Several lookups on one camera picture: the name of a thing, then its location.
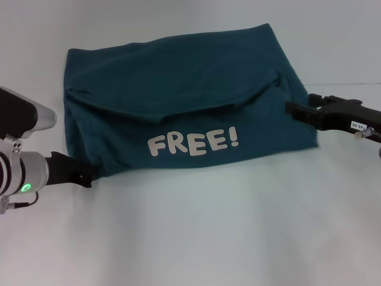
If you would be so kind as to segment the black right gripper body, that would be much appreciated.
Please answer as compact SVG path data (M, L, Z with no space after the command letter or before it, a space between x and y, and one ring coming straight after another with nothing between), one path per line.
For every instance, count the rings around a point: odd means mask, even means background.
M320 107L320 130L341 130L351 134L372 127L381 134L381 111L363 106L360 100L325 97L327 104Z

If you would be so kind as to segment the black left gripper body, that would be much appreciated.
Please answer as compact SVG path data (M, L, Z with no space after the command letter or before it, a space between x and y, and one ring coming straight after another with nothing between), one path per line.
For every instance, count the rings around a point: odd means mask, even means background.
M52 152L45 157L48 165L48 180L46 185L76 184L90 188L93 181L93 167L75 158Z

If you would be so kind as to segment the teal blue shirt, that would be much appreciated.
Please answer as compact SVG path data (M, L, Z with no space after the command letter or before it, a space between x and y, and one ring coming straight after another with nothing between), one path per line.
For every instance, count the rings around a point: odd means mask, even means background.
M63 88L68 154L99 177L318 146L316 130L285 112L308 93L269 24L70 49Z

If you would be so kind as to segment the silver stud on right gripper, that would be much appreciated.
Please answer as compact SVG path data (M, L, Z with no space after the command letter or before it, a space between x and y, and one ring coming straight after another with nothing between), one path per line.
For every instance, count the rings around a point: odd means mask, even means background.
M355 133L356 139L368 138L374 135L374 129L372 127L366 128L364 130Z

